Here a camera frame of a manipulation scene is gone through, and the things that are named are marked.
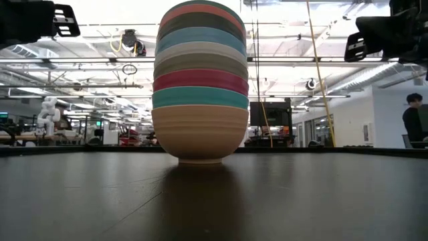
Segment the silver ventilation duct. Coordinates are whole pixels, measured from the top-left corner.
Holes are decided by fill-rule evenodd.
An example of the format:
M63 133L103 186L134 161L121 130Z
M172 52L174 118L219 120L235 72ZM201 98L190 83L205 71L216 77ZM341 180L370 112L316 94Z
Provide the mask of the silver ventilation duct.
M390 62L373 68L366 68L351 74L345 79L337 82L335 85L328 85L326 95L335 95L339 92L350 92L356 89L364 88L375 82L385 80L394 75L401 75L403 72L416 72L422 74L426 68L415 64L400 64L398 62Z

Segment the red tool cart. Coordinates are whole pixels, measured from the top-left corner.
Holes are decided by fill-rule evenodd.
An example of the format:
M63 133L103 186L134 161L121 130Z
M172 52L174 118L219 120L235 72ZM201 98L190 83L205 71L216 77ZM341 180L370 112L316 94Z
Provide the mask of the red tool cart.
M120 146L139 146L141 143L139 134L126 126L120 126L118 140Z

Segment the black display screen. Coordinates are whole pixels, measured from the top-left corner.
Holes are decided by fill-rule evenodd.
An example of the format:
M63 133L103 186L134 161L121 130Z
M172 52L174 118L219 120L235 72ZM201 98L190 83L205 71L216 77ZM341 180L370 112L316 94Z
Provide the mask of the black display screen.
M251 126L291 126L292 107L289 102L250 102Z

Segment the beige bowl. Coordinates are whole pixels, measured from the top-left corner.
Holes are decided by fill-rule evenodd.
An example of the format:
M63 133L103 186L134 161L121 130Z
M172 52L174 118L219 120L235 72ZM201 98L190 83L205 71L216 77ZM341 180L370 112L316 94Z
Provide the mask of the beige bowl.
M248 79L247 66L218 54L184 54L166 59L154 67L153 78L170 72L190 69L220 70Z

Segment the dark grey bowl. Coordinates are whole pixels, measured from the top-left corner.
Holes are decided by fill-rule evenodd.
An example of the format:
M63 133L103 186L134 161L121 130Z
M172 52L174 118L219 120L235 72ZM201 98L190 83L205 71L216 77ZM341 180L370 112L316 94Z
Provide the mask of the dark grey bowl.
M188 27L210 27L226 31L244 45L246 44L245 30L242 31L241 28L224 17L205 12L185 13L172 18L159 28L156 40L160 41L167 34Z

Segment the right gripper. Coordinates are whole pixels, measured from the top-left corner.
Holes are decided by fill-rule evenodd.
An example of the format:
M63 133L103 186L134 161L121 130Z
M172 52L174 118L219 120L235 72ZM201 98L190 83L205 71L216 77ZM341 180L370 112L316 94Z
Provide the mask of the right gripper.
M389 0L388 17L358 17L363 55L381 51L400 63L428 64L428 0Z

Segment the wooden workbench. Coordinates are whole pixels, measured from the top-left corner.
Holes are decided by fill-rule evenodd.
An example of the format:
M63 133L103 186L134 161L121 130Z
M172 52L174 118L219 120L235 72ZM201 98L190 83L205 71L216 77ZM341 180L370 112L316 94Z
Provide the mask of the wooden workbench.
M0 146L59 146L59 145L80 145L82 137L67 137L63 135L36 136L36 135L0 135Z

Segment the long ceiling light strip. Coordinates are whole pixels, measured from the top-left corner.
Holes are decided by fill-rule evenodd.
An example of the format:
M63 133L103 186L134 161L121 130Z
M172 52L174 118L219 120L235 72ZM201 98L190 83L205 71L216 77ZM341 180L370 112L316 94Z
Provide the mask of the long ceiling light strip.
M386 64L397 62L398 58L388 61L381 61L381 58L368 58L361 62L345 62L337 57L320 57L319 64ZM76 63L154 63L154 57L143 58L0 58L0 64L76 64ZM316 63L315 57L248 57L247 63Z

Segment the person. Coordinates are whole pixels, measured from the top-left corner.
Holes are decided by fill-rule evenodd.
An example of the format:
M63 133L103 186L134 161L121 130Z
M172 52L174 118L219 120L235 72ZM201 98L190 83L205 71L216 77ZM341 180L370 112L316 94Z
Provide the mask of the person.
M428 133L421 130L418 108L423 104L423 97L418 93L409 94L406 98L409 107L404 111L402 119L407 136L414 149L428 148Z

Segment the pink bowl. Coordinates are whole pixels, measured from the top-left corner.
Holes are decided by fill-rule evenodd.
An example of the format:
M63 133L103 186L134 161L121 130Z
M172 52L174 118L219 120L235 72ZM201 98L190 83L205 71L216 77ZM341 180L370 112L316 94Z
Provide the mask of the pink bowl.
M202 86L221 88L248 96L249 84L241 76L212 69L187 69L163 74L154 79L153 91L166 88Z

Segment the coral red bowl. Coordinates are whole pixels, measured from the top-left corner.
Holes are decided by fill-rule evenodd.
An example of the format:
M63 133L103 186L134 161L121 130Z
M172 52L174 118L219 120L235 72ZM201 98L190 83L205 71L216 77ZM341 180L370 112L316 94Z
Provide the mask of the coral red bowl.
M170 9L167 13L164 14L163 18L160 21L159 27L164 26L171 19L186 13L211 13L214 15L218 15L220 17L227 19L232 24L234 24L242 32L243 35L246 34L245 25L240 20L239 16L237 17L233 16L232 13L230 13L226 9L222 9L214 5L201 4L201 3L188 4L188 5L183 5L174 9Z

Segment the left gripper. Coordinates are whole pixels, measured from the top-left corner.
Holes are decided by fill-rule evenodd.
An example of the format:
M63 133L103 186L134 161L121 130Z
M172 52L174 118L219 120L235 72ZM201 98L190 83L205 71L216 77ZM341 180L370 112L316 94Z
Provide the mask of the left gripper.
M0 0L0 50L57 34L52 1Z

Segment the blue bowl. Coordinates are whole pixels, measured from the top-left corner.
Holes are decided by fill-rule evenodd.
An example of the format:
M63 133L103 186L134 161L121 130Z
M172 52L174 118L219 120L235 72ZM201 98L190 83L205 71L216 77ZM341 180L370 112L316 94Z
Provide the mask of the blue bowl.
M166 34L156 43L154 55L157 56L167 48L190 42L213 42L236 49L247 56L246 45L234 35L212 27L186 27Z

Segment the teal bowl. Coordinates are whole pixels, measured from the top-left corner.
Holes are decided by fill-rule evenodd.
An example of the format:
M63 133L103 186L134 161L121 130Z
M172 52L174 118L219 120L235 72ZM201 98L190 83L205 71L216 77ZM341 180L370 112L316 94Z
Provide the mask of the teal bowl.
M178 105L219 105L247 109L249 100L238 92L202 86L165 88L152 95L153 108Z

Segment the black computer monitor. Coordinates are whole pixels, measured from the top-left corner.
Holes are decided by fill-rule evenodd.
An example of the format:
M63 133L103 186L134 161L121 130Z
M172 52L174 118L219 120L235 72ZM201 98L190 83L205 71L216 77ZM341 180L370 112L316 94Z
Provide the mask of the black computer monitor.
M422 104L418 108L419 120L421 123L421 130L428 133L428 104Z

